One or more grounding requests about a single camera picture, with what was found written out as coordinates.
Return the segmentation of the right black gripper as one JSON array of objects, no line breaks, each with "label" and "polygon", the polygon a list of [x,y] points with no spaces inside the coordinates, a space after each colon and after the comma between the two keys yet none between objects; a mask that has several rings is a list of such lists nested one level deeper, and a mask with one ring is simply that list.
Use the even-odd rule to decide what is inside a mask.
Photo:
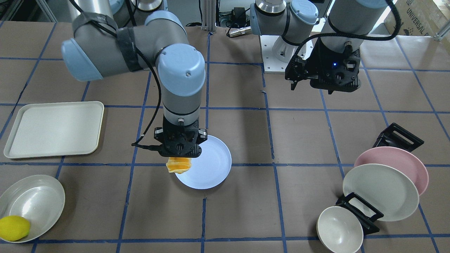
[{"label": "right black gripper", "polygon": [[200,144],[208,138],[207,130],[198,126],[198,119],[192,124],[173,124],[166,118],[162,127],[155,128],[154,139],[160,145],[154,145],[162,157],[199,157],[202,153]]}]

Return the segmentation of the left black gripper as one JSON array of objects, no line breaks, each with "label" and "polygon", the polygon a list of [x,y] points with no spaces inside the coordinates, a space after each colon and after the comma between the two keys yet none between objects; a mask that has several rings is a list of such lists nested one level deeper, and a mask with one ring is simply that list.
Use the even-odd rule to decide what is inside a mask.
[{"label": "left black gripper", "polygon": [[318,39],[311,56],[305,60],[298,55],[293,56],[285,71],[285,79],[290,82],[294,91],[302,80],[310,79],[310,86],[316,89],[354,92],[359,83],[360,50],[353,49],[348,43],[342,52],[335,52]]}]

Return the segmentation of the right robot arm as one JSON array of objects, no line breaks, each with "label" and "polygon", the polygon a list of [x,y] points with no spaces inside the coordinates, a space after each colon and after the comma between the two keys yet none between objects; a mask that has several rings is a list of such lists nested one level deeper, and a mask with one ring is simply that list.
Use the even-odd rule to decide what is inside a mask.
[{"label": "right robot arm", "polygon": [[177,16],[161,7],[143,25],[120,28],[107,0],[70,0],[69,8],[73,38],[62,43],[62,56],[74,78],[93,81],[145,69],[155,77],[164,114],[154,130],[160,144],[133,146],[163,157],[199,157],[207,140],[198,126],[205,60]]}]

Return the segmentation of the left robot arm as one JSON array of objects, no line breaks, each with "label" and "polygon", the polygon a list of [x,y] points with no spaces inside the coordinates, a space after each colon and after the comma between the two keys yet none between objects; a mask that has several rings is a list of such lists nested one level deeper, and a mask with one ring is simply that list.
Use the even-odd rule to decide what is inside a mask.
[{"label": "left robot arm", "polygon": [[[372,37],[369,33],[386,8],[395,18],[391,35]],[[250,26],[255,35],[278,35],[296,47],[287,56],[285,79],[294,90],[302,80],[315,89],[354,92],[360,88],[358,74],[363,41],[389,41],[401,28],[400,13],[391,0],[336,0],[322,32],[311,35],[320,19],[309,0],[256,0],[250,6]]]}]

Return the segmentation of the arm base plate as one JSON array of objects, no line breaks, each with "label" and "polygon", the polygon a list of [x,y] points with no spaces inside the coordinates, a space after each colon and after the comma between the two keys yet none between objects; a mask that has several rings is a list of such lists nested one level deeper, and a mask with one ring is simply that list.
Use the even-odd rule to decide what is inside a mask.
[{"label": "arm base plate", "polygon": [[269,74],[284,74],[297,46],[286,43],[281,36],[261,35],[261,53],[264,72]]}]

